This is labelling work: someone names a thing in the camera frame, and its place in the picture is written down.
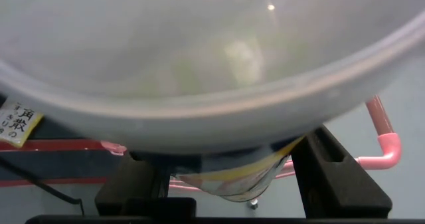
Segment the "translucent plastic bowl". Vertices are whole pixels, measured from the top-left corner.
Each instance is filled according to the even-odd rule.
[[[425,0],[0,0],[0,89],[131,150],[300,135],[384,88]]]

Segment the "gray floor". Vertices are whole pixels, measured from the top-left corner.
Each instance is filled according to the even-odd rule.
[[[370,171],[378,184],[390,195],[393,218],[425,218],[425,177],[422,175],[425,145],[425,64],[418,59],[381,94],[382,101],[404,149],[401,162],[390,170]],[[328,123],[329,129],[353,156],[379,155],[376,134],[364,106]],[[59,190],[84,199],[86,212],[96,214],[93,198],[98,185],[57,185]],[[177,193],[197,200],[198,216],[208,217],[303,217],[303,208],[294,177],[272,182],[260,198],[260,207],[249,210],[243,203],[231,203],[205,193]],[[0,222],[24,222],[42,214],[66,214],[80,211],[51,197],[36,187],[0,188]]]

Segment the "pink tube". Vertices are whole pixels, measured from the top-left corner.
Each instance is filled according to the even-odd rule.
[[[382,134],[378,137],[383,156],[359,157],[357,161],[365,169],[388,169],[394,167],[401,158],[401,140],[396,133]]]

